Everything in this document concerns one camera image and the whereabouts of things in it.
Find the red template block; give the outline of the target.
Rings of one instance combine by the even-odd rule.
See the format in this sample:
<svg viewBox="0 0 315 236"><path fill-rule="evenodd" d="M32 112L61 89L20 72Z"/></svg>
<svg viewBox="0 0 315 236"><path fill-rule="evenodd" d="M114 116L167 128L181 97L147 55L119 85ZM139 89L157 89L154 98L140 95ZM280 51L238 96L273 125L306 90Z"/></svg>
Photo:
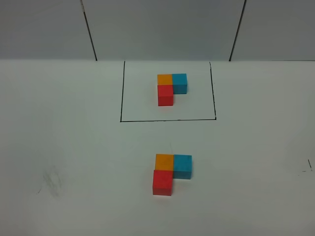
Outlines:
<svg viewBox="0 0 315 236"><path fill-rule="evenodd" d="M172 85L158 85L158 106L173 106L174 93Z"/></svg>

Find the orange template block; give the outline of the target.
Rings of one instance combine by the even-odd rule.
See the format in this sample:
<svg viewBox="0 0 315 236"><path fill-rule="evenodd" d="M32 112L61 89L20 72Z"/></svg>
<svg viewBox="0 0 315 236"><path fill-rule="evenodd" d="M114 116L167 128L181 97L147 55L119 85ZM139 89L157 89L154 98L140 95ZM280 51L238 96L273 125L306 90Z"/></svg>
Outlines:
<svg viewBox="0 0 315 236"><path fill-rule="evenodd" d="M157 85L173 85L172 74L158 74Z"/></svg>

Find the blue template block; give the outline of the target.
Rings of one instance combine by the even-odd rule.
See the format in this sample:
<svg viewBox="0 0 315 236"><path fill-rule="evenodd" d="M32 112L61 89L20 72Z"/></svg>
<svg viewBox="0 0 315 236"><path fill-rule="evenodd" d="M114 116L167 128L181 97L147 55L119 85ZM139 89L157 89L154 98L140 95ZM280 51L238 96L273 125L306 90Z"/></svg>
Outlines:
<svg viewBox="0 0 315 236"><path fill-rule="evenodd" d="M188 81L186 73L172 74L172 83L174 94L187 94Z"/></svg>

